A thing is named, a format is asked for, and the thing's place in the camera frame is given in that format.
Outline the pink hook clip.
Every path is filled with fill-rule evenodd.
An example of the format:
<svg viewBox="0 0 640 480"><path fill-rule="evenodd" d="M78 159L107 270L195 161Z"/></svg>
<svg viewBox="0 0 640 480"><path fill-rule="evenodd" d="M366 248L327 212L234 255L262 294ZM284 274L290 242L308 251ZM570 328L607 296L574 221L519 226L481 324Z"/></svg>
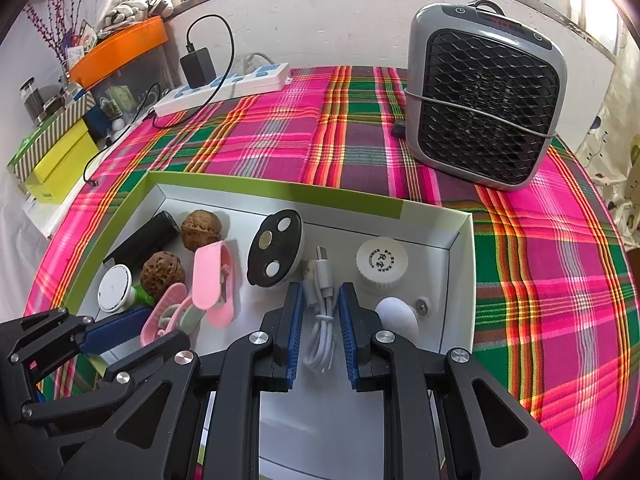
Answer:
<svg viewBox="0 0 640 480"><path fill-rule="evenodd" d="M146 319L140 333L140 344L145 347L176 330L190 335L198 328L204 314L194 306L185 284L172 284Z"/></svg>

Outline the white disc green base stand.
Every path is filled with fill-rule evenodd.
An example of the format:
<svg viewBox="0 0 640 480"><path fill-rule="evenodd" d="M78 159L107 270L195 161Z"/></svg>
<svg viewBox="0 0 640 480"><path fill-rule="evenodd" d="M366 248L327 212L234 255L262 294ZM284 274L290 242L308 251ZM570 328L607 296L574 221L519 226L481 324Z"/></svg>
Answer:
<svg viewBox="0 0 640 480"><path fill-rule="evenodd" d="M134 285L131 271L124 264L111 266L100 281L98 306L105 314L117 314L137 306L155 306L155 300L141 285Z"/></svg>

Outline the brown walnut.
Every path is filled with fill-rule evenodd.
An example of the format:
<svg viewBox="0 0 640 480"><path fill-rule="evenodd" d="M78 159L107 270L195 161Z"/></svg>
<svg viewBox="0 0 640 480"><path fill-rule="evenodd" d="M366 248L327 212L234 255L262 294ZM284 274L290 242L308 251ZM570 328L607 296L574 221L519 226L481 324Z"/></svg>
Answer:
<svg viewBox="0 0 640 480"><path fill-rule="evenodd" d="M198 209L192 211L180 226L183 246L196 252L198 248L219 242L222 239L222 223L212 212Z"/></svg>
<svg viewBox="0 0 640 480"><path fill-rule="evenodd" d="M172 252L156 252L142 266L140 285L155 301L176 283L186 282L186 271Z"/></svg>

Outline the white round jar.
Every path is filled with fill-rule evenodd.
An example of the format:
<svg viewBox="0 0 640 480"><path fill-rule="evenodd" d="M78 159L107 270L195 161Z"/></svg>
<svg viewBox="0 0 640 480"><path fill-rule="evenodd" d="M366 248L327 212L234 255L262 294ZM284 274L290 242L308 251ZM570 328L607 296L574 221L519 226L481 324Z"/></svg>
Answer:
<svg viewBox="0 0 640 480"><path fill-rule="evenodd" d="M377 292L399 286L409 267L409 256L397 240L379 236L363 242L356 253L360 281Z"/></svg>

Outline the pink folding clip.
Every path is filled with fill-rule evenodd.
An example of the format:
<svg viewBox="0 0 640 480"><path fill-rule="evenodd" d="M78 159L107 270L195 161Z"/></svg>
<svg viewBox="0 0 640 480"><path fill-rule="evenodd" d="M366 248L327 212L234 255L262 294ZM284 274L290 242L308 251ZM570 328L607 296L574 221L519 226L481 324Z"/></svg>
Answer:
<svg viewBox="0 0 640 480"><path fill-rule="evenodd" d="M191 296L216 328L227 327L234 317L233 260L227 244L220 240L200 247L194 254Z"/></svg>

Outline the black oval magnetic holder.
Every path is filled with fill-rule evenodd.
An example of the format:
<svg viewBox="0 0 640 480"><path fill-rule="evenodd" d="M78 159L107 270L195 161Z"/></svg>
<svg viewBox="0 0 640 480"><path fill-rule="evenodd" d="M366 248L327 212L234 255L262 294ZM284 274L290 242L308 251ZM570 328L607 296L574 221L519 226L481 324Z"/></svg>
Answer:
<svg viewBox="0 0 640 480"><path fill-rule="evenodd" d="M267 216L250 244L247 281L271 288L288 280L302 258L304 236L304 222L296 210L281 209Z"/></svg>

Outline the white round silicone cap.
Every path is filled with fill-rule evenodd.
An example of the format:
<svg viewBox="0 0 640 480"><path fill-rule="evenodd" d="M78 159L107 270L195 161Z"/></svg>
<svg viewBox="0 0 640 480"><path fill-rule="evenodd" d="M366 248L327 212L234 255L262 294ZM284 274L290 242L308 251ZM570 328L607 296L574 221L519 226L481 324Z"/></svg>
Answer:
<svg viewBox="0 0 640 480"><path fill-rule="evenodd" d="M397 297L386 297L375 307L384 330L403 336L413 344L420 340L420 319L430 310L430 300L422 296L416 298L412 306Z"/></svg>

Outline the black silver flashlight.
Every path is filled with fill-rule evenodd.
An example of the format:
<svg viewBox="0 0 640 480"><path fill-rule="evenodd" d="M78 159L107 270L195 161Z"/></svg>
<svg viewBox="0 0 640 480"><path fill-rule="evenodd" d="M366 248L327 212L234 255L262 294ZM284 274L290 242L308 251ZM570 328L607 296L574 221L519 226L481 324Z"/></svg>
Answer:
<svg viewBox="0 0 640 480"><path fill-rule="evenodd" d="M123 264L131 272L140 270L152 255L163 250L178 234L174 218L167 211L160 211L113 249L102 263L106 268Z"/></svg>

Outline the yellow shoe box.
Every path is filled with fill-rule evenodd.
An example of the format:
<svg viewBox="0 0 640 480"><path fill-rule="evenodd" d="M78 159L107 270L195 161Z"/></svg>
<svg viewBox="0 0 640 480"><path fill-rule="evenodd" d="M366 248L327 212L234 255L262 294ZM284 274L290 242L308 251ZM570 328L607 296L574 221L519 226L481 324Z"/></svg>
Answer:
<svg viewBox="0 0 640 480"><path fill-rule="evenodd" d="M32 170L25 183L27 191L39 203L62 204L96 154L98 148L80 118Z"/></svg>

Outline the striped cardboard box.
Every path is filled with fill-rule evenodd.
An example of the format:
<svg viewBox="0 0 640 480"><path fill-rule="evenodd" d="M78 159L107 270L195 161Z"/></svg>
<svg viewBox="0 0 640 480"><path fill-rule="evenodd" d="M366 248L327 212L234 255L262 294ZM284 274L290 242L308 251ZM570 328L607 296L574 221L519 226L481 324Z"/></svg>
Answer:
<svg viewBox="0 0 640 480"><path fill-rule="evenodd" d="M8 169L13 177L24 183L52 146L95 105L96 99L86 91L78 100L71 102L62 112L48 118L25 138L8 162Z"/></svg>

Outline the white power strip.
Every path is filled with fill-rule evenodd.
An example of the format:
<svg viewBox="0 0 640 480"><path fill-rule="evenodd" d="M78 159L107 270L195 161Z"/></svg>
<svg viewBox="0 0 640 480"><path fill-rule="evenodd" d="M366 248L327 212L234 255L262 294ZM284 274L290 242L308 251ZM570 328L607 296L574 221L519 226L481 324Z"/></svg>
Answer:
<svg viewBox="0 0 640 480"><path fill-rule="evenodd" d="M175 88L154 105L154 110L156 116L162 118L184 110L199 108L205 103L280 91L290 82L290 64L260 66L254 72L245 75L232 73L226 78L218 77L204 87L191 88L185 84Z"/></svg>

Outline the black power adapter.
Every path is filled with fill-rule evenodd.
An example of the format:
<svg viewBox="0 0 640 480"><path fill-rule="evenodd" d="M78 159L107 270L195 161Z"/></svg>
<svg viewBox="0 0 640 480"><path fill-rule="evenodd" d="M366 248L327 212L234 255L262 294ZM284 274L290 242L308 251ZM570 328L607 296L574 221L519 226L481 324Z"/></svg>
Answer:
<svg viewBox="0 0 640 480"><path fill-rule="evenodd" d="M180 58L180 65L186 76L186 83L192 89L207 86L217 77L209 50L197 49L190 42L186 44L186 54Z"/></svg>

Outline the orange plastic tray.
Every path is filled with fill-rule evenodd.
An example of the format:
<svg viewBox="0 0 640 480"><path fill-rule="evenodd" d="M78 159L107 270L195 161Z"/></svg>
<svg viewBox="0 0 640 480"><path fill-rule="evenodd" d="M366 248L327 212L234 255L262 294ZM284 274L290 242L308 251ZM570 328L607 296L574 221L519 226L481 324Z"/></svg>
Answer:
<svg viewBox="0 0 640 480"><path fill-rule="evenodd" d="M166 44L160 16L148 18L100 42L70 69L70 80L87 90L146 52Z"/></svg>

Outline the purple dried flower branches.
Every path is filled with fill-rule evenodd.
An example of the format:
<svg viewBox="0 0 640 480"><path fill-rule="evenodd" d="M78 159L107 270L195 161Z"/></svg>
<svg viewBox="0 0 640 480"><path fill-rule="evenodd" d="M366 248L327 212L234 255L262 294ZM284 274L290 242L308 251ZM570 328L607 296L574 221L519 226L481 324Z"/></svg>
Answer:
<svg viewBox="0 0 640 480"><path fill-rule="evenodd" d="M54 53L62 71L68 71L67 50L77 47L84 0L30 0L23 13L44 44Z"/></svg>

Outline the patterned cream curtain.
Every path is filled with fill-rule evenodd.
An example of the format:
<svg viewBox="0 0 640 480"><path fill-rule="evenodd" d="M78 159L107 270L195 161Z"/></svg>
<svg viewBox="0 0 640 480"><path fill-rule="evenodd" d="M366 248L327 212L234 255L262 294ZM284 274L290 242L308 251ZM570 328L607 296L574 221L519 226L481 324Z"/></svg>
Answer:
<svg viewBox="0 0 640 480"><path fill-rule="evenodd" d="M627 250L639 247L639 47L618 40L604 101L577 158L593 180Z"/></svg>

